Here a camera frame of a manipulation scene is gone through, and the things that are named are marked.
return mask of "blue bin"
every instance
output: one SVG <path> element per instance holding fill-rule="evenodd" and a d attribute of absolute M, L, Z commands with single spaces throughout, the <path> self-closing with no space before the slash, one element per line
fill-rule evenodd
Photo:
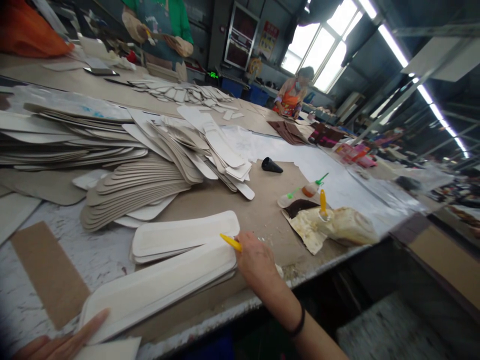
<path fill-rule="evenodd" d="M 268 92 L 263 91 L 261 88 L 252 85 L 250 87 L 250 90 L 248 90 L 246 99 L 251 103 L 254 103 L 260 106 L 265 106 L 269 97 L 270 95 Z"/>
<path fill-rule="evenodd" d="M 226 77 L 222 77 L 221 88 L 231 92 L 234 97 L 241 98 L 244 86 L 236 81 L 232 81 Z"/>

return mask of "worker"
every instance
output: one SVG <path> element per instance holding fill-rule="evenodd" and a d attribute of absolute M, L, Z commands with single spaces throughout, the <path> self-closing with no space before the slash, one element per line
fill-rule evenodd
<path fill-rule="evenodd" d="M 308 85 L 313 80 L 314 75 L 313 67 L 302 67 L 298 70 L 296 77 L 285 81 L 276 96 L 273 111 L 280 115 L 298 119 L 302 110 L 303 100 L 307 96 Z"/>
<path fill-rule="evenodd" d="M 289 333 L 302 359 L 347 359 L 345 353 L 300 304 L 280 277 L 272 250 L 252 232 L 241 232 L 235 239 L 241 252 L 235 252 L 238 269 L 248 286 L 268 311 Z M 50 340 L 40 336 L 19 350 L 13 360 L 72 359 L 106 320 L 108 310 L 101 311 L 74 336 Z"/>
<path fill-rule="evenodd" d="M 241 252 L 236 263 L 248 286 L 289 333 L 302 359 L 347 359 L 345 353 L 310 316 L 280 277 L 272 250 L 252 232 L 235 238 Z"/>
<path fill-rule="evenodd" d="M 121 19 L 130 36 L 141 44 L 146 62 L 173 70 L 187 81 L 183 58 L 194 52 L 194 41 L 183 0 L 122 0 Z M 150 39 L 150 34 L 165 34 Z"/>

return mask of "poster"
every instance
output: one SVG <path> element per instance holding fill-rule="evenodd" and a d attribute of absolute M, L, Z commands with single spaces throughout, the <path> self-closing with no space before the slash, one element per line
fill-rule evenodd
<path fill-rule="evenodd" d="M 270 21 L 265 21 L 263 32 L 261 33 L 260 42 L 258 43 L 258 50 L 270 59 L 274 51 L 275 43 L 279 37 L 280 30 Z"/>

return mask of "green nozzle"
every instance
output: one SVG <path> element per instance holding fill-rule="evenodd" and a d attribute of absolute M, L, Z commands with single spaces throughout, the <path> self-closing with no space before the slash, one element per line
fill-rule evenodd
<path fill-rule="evenodd" d="M 328 174 L 330 173 L 327 172 L 325 175 L 323 175 L 323 177 L 320 180 L 315 181 L 315 184 L 317 184 L 318 186 L 322 185 L 322 180 L 325 179 Z"/>

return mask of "fluorescent light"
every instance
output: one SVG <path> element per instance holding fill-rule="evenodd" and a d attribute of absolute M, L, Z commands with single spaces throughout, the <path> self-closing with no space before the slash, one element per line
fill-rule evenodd
<path fill-rule="evenodd" d="M 380 27 L 378 28 L 378 31 L 380 32 L 380 34 L 383 36 L 383 38 L 385 39 L 387 45 L 390 47 L 391 51 L 393 52 L 393 54 L 395 55 L 395 57 L 397 58 L 397 60 L 400 62 L 400 65 L 403 67 L 403 68 L 406 68 L 407 65 L 409 64 L 409 62 L 407 61 L 407 59 L 405 58 L 405 55 L 404 53 L 402 52 L 402 50 L 400 50 L 397 42 L 395 41 L 395 39 L 393 38 L 392 34 L 390 33 L 390 31 L 387 29 L 387 27 L 382 24 L 380 25 Z"/>
<path fill-rule="evenodd" d="M 433 111 L 433 114 L 435 115 L 435 117 L 438 119 L 438 121 L 442 122 L 442 120 L 444 119 L 444 117 L 442 116 L 442 114 L 440 113 L 440 110 L 439 108 L 437 107 L 437 105 L 435 104 L 430 104 L 430 109 Z"/>
<path fill-rule="evenodd" d="M 456 138 L 456 137 L 457 137 L 457 133 L 456 133 L 455 130 L 453 130 L 451 127 L 445 127 L 445 129 L 448 131 L 448 133 L 449 133 L 453 138 Z"/>
<path fill-rule="evenodd" d="M 467 152 L 467 149 L 465 148 L 464 146 L 464 143 L 462 142 L 462 140 L 459 138 L 459 137 L 456 137 L 455 138 L 455 141 L 456 141 L 456 144 L 458 145 L 458 147 L 463 151 L 463 154 L 465 154 Z"/>
<path fill-rule="evenodd" d="M 429 92 L 427 91 L 427 89 L 423 85 L 418 86 L 418 91 L 423 96 L 423 98 L 425 99 L 425 101 L 428 105 L 430 105 L 434 102 L 432 100 L 432 97 L 430 96 Z"/>
<path fill-rule="evenodd" d="M 374 19 L 377 16 L 377 11 L 374 9 L 373 5 L 369 0 L 358 0 L 361 6 L 365 9 L 365 12 L 368 14 L 370 19 Z"/>

